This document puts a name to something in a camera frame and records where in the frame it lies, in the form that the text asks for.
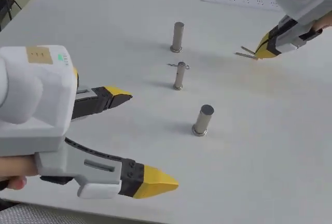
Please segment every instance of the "yellow fingertip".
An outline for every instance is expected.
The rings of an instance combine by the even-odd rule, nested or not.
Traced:
[[[157,168],[144,166],[144,181],[136,194],[136,199],[153,197],[178,188],[178,181]]]

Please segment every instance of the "human hand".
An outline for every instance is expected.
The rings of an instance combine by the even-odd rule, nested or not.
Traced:
[[[332,11],[318,19],[312,26],[315,31],[332,26]]]
[[[37,174],[33,156],[0,157],[0,177],[9,178],[9,189],[23,189],[26,177]]]

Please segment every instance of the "cable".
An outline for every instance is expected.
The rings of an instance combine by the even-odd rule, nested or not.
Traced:
[[[10,8],[9,8],[8,0],[5,0],[5,1],[6,1],[6,6],[7,6],[7,10],[8,10],[9,19],[12,20],[12,16],[11,16],[11,12],[10,12]]]
[[[13,0],[14,1],[14,3],[17,5],[17,7],[19,7],[20,8],[20,10],[22,9],[22,7],[16,2],[16,0]]]

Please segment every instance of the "finger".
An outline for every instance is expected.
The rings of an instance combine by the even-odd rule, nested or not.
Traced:
[[[13,177],[9,181],[8,189],[20,190],[26,185],[26,177],[18,176]]]
[[[35,176],[38,174],[33,156],[0,157],[0,176]]]

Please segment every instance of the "metal pin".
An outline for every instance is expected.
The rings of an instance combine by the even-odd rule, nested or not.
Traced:
[[[253,56],[253,55],[250,55],[250,54],[243,54],[243,53],[239,53],[239,52],[236,52],[235,53],[236,55],[239,55],[241,57],[248,57],[248,58],[251,58],[251,59],[254,59],[254,60],[258,60],[257,57]]]
[[[192,126],[192,132],[195,136],[202,137],[206,135],[208,125],[211,120],[214,109],[210,105],[204,105],[199,112],[196,123]]]
[[[246,47],[241,46],[241,49],[247,51],[248,53],[250,53],[250,54],[252,54],[252,55],[255,55],[255,52],[253,52],[253,51],[247,49]]]
[[[183,85],[182,85],[182,81],[183,81],[183,76],[185,74],[185,70],[187,68],[187,64],[184,62],[179,62],[177,65],[177,71],[176,71],[176,78],[175,78],[175,83],[173,85],[173,88],[175,90],[181,90]]]
[[[185,25],[182,22],[176,22],[174,24],[173,44],[171,51],[173,53],[180,53],[182,51],[182,35]]]

